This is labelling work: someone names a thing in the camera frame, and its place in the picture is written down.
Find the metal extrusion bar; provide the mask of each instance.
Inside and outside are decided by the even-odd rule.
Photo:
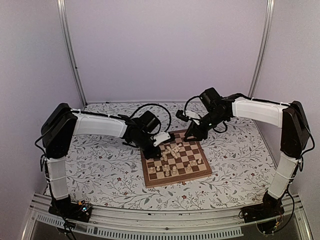
[[[60,16],[62,33],[64,36],[64,42],[65,42],[67,53],[69,56],[69,61],[71,64],[71,69],[72,69],[76,89],[78,91],[82,105],[86,106],[87,100],[86,100],[84,88],[83,88],[81,80],[80,80],[78,67],[77,67],[77,63],[76,63],[76,58],[75,58],[73,47],[71,44],[71,37],[70,37],[68,21],[67,21],[65,0],[57,0],[57,5],[58,5],[59,16]]]
[[[261,40],[261,45],[260,45],[260,51],[258,55],[258,59],[256,61],[254,73],[253,73],[253,78],[251,81],[250,89],[248,96],[252,98],[255,94],[255,90],[257,88],[257,83],[258,79],[260,76],[266,48],[267,48],[267,42],[269,38],[269,33],[271,29],[271,23],[272,23],[272,16],[274,12],[274,5],[275,5],[275,0],[268,0],[267,6],[266,6],[266,14],[265,14],[265,20],[264,20],[264,27],[263,27],[263,34],[262,34],[262,40]]]

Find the white wall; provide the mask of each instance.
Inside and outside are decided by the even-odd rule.
[[[68,0],[88,102],[247,93],[267,0]]]
[[[304,170],[294,181],[305,208],[314,239],[320,239],[320,2],[275,1],[255,97],[303,104],[316,149],[305,154]],[[278,158],[281,131],[260,124],[273,154]]]
[[[45,186],[40,128],[60,102],[80,107],[56,0],[0,7],[0,239],[17,240],[34,192]]]

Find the white arm segment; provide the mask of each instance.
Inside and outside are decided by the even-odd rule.
[[[283,109],[286,108],[287,106],[279,104],[247,100],[239,97],[232,103],[232,114],[235,117],[253,119],[282,128]],[[282,197],[298,162],[299,160],[281,152],[279,165],[268,189],[268,194],[271,197],[275,199]]]
[[[81,113],[73,113],[78,119],[75,124],[73,135],[93,134],[108,135],[121,138],[127,129],[125,121],[105,116],[95,116]],[[52,194],[56,200],[67,198],[67,175],[66,157],[59,159],[48,158],[47,160],[49,179]]]
[[[73,135],[93,134],[121,138],[127,129],[125,121],[106,116],[73,113],[78,119]]]
[[[268,189],[268,194],[271,197],[275,199],[282,197],[298,163],[298,159],[289,157],[281,152],[279,165],[276,168],[271,186]]]
[[[232,103],[234,117],[248,118],[282,128],[282,111],[287,106],[237,98]]]

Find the patterned mat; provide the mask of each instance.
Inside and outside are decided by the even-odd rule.
[[[170,131],[188,128],[189,123],[175,117],[183,103],[161,104],[171,112]],[[140,105],[100,103],[89,104],[85,110],[130,115]],[[190,103],[188,109],[202,116],[207,113],[201,103]],[[162,130],[166,128],[169,120],[163,109],[151,106],[144,110],[156,114]],[[159,211],[227,208],[260,202],[275,174],[274,163],[252,120],[233,118],[227,125],[227,132],[211,130],[208,139],[201,142],[212,176],[155,188],[145,188],[138,149],[123,145],[120,138],[73,136],[66,161],[71,198],[99,206]]]

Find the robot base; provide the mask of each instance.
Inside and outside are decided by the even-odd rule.
[[[276,207],[270,210],[266,209],[265,205],[261,203],[253,206],[245,206],[241,209],[241,212],[243,215],[244,222],[251,223],[284,214],[285,210],[280,201]]]
[[[91,217],[92,205],[90,203],[72,203],[70,196],[62,200],[52,199],[49,213],[80,222],[88,223]]]

